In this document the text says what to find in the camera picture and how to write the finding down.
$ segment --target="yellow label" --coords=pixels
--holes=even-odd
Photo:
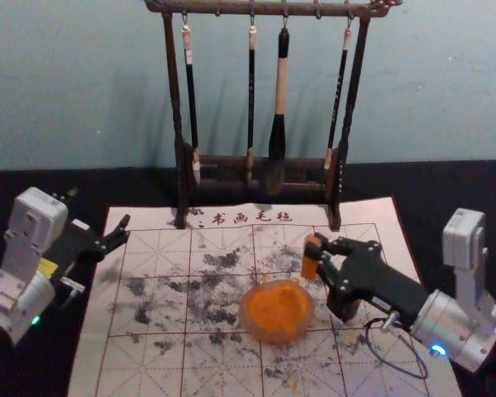
[[[49,279],[51,275],[57,270],[58,266],[52,261],[48,261],[46,258],[42,258],[39,263],[38,271],[44,275],[46,279]]]

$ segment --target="grid paper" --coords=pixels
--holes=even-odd
[[[111,208],[107,230],[123,213],[131,235],[96,271],[69,395],[460,396],[446,359],[423,355],[428,366],[444,367],[426,381],[379,363],[362,325],[385,315],[362,303],[344,324],[327,309],[319,278],[299,276],[305,236],[321,232],[380,241],[383,259],[418,280],[397,218],[385,219],[396,215],[391,199],[343,204],[338,233],[317,206],[192,208],[185,230],[170,225],[168,208]],[[298,280],[314,298],[313,321],[294,344],[257,342],[240,325],[241,296],[283,279]],[[370,336],[381,356],[419,373],[394,335]]]

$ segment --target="blue wall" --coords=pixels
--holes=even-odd
[[[255,21],[255,150],[265,155],[281,20]],[[244,154],[249,18],[189,24],[202,152]],[[190,137],[181,26],[176,15]],[[322,157],[345,21],[288,26],[287,152]],[[354,21],[353,43],[357,31]],[[343,106],[338,132],[342,119]],[[160,15],[139,0],[0,2],[0,170],[173,166],[173,142]],[[444,159],[496,159],[496,0],[406,1],[370,25],[349,161]]]

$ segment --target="black cable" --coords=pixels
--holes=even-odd
[[[427,377],[428,377],[428,369],[427,369],[427,365],[425,364],[424,360],[419,356],[419,353],[417,353],[417,351],[415,350],[415,348],[409,343],[406,341],[406,339],[404,339],[402,336],[398,335],[398,339],[400,341],[402,341],[402,343],[404,343],[404,345],[406,345],[406,347],[408,349],[410,349],[410,351],[415,355],[415,358],[417,359],[417,365],[419,366],[419,368],[422,370],[422,375],[419,375],[419,374],[414,374],[413,372],[410,372],[410,371],[406,371],[405,369],[401,368],[400,366],[396,366],[394,365],[393,363],[385,360],[383,357],[381,357],[379,355],[379,353],[377,353],[374,348],[371,346],[371,342],[370,342],[370,329],[371,329],[371,324],[374,324],[374,323],[378,323],[378,322],[383,322],[385,321],[387,318],[373,318],[372,320],[368,321],[366,324],[364,324],[364,328],[365,328],[365,343],[367,344],[367,347],[371,350],[371,352],[373,353],[373,355],[380,361],[382,362],[383,364],[385,364],[386,366],[390,366],[392,367],[393,369],[397,370],[397,371],[400,371],[406,375],[409,375],[413,378],[417,378],[417,379],[422,379],[422,380],[425,380]]]

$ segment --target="hanging brush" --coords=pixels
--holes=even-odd
[[[193,51],[191,49],[191,29],[188,26],[188,15],[182,15],[184,26],[182,27],[182,38],[184,40],[185,71],[188,76],[189,93],[189,118],[191,122],[191,145],[193,147],[193,176],[195,182],[200,184],[200,155],[198,154],[198,129],[197,109],[195,105],[195,87],[193,82]]]
[[[255,93],[255,38],[257,30],[254,17],[250,16],[248,32],[248,149],[246,150],[247,182],[250,182],[254,167],[254,93]]]
[[[327,154],[325,156],[325,164],[323,168],[327,172],[331,168],[331,153],[332,142],[334,141],[334,131],[336,129],[336,119],[338,118],[338,108],[340,106],[341,86],[346,72],[347,48],[349,47],[349,39],[351,38],[351,20],[347,22],[346,32],[344,33],[344,45],[341,50],[340,71],[338,72],[338,80],[336,82],[336,95],[334,97],[334,107],[332,108],[331,130],[329,131],[329,142],[327,144]]]
[[[266,192],[270,195],[278,194],[284,183],[284,153],[286,148],[284,109],[287,93],[289,39],[290,35],[286,27],[285,18],[285,24],[279,33],[278,73],[275,85],[275,115],[268,150],[269,164],[266,174]]]

